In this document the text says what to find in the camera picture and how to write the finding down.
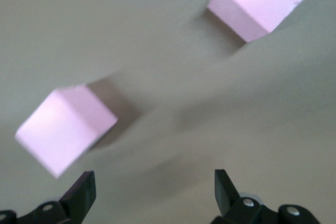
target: gray surface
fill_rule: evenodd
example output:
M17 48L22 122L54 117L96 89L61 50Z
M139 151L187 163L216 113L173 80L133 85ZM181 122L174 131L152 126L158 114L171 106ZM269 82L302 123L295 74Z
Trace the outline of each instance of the gray surface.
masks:
M0 209L30 212L93 169L84 223L210 223L224 168L271 209L334 223L335 0L305 0L249 44L207 1L0 0ZM14 134L79 83L120 122L55 180Z

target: gray tabletop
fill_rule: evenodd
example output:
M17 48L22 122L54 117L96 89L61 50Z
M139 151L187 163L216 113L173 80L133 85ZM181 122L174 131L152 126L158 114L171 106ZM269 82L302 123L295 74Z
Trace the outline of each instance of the gray tabletop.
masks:
M335 0L244 43L208 0L0 0L0 209L94 170L84 223L210 223L214 169L272 210L336 219ZM88 83L118 124L58 180L14 139L55 88Z

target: gray background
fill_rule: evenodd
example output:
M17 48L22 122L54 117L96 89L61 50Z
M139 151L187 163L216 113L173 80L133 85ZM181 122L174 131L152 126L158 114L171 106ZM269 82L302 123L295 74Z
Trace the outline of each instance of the gray background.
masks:
M272 210L336 219L335 0L304 0L245 44L208 0L0 0L0 209L21 216L84 170L84 223L210 223L214 169ZM14 139L57 87L120 121L58 180Z

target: black bracket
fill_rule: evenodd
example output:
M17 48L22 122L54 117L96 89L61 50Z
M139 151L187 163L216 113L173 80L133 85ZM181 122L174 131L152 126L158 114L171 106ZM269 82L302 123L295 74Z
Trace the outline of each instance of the black bracket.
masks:
M59 201L49 201L20 218L0 211L0 224L81 224L96 199L93 172L84 172Z
M225 170L215 171L215 197L222 216L212 224L320 224L306 208L282 205L274 212L252 198L241 198Z

